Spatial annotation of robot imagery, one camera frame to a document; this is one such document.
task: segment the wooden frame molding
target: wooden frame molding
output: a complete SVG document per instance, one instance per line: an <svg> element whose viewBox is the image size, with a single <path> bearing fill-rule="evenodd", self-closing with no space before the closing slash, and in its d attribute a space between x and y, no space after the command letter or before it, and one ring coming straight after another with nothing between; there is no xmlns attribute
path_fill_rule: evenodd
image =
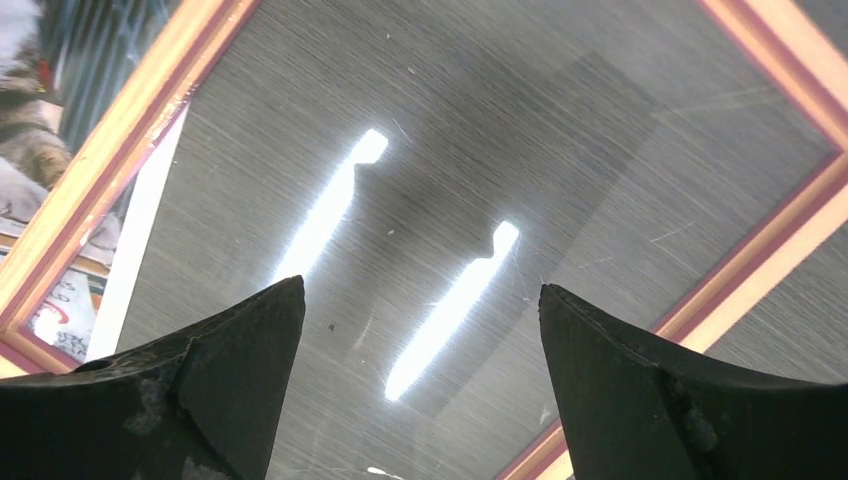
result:
<svg viewBox="0 0 848 480"><path fill-rule="evenodd" d="M848 221L848 62L792 0L698 1L838 150L655 328L703 353ZM497 478L573 474L557 421Z"/></svg>
<svg viewBox="0 0 848 480"><path fill-rule="evenodd" d="M70 265L259 0L183 0L0 265L0 335L44 368L68 367L17 332Z"/></svg>

